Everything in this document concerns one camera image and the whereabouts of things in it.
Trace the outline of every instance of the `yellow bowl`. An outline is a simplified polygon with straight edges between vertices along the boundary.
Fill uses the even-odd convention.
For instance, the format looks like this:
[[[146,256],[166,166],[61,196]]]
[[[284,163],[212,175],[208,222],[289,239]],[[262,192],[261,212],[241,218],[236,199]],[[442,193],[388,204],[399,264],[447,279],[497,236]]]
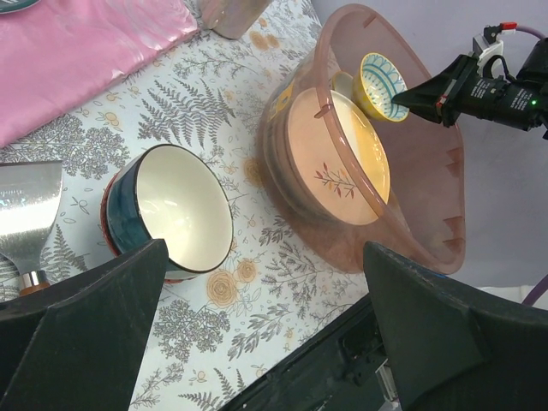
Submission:
[[[360,69],[352,80],[352,99],[371,118],[402,122],[409,109],[393,104],[392,98],[407,90],[402,75],[385,56],[369,53],[361,60]]]

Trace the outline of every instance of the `black wire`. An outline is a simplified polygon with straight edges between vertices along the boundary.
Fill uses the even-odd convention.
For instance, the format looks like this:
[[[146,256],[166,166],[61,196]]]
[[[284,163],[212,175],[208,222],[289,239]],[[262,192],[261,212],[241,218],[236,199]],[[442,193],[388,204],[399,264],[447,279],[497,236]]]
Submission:
[[[485,66],[483,68],[483,76],[487,79],[493,78],[493,64],[495,64],[496,60],[500,60],[503,64],[503,70],[504,70],[504,76],[506,77],[506,80],[508,80],[510,83],[513,83],[515,81],[515,77],[510,74],[510,70],[508,69],[508,64],[506,63],[506,59],[503,56],[493,56],[489,60],[487,60],[487,63],[485,63]]]

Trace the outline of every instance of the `brown plastic bin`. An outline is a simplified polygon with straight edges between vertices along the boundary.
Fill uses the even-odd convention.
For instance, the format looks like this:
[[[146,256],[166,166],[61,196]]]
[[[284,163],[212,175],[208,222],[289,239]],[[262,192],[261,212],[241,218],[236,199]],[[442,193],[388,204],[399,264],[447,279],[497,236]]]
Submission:
[[[272,94],[261,117],[258,149],[266,191],[302,240],[339,270],[361,272],[364,244],[377,241],[428,268],[451,274],[461,267],[465,252],[461,133],[414,115],[401,123],[371,120],[390,165],[390,197],[385,204],[348,146],[329,86],[339,70],[355,74],[369,52],[388,57],[409,88],[430,78],[381,15],[357,4],[340,8],[325,23],[315,49]],[[290,117],[295,100],[304,92],[311,96],[309,89],[314,96],[307,100],[310,109],[293,111]],[[313,132],[292,134],[290,144],[288,123],[295,118],[309,122],[304,129]],[[300,151],[295,149],[296,141]],[[307,162],[317,164],[318,170],[300,168],[302,149]],[[307,185],[305,177],[308,172],[319,176],[322,167],[327,170],[326,161],[353,191],[345,192],[351,194],[350,200],[337,192],[339,186],[325,185],[341,199],[339,214],[359,216],[372,209],[375,221],[349,223],[319,203],[315,186]]]

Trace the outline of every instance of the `tablecloth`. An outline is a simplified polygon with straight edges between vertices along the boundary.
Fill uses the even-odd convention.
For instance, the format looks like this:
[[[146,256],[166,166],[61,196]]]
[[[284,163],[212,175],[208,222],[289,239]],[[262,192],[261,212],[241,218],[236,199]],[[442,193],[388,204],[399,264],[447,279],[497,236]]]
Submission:
[[[0,151],[2,162],[63,160],[62,204],[42,255],[53,282],[112,259],[99,203],[109,179],[140,152],[184,146],[222,183],[234,215],[232,252],[212,274],[164,286],[131,409],[217,409],[367,291],[364,276],[336,272],[294,235],[255,160],[265,102],[319,30],[309,0],[275,0],[243,39],[199,33]],[[14,276],[2,260],[0,300],[16,297]]]

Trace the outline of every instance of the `beige plate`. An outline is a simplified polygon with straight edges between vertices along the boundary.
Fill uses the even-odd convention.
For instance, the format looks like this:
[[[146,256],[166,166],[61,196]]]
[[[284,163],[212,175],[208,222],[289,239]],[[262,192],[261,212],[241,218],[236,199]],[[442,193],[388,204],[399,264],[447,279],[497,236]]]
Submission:
[[[390,194],[390,169],[374,128],[348,98],[338,92],[332,92],[332,95],[349,149],[386,202]],[[319,208],[345,223],[365,225],[374,222],[377,214],[349,177],[324,120],[314,118],[317,112],[317,94],[314,89],[308,89],[296,98],[288,121],[289,156],[308,194],[313,197],[310,201],[319,203]]]

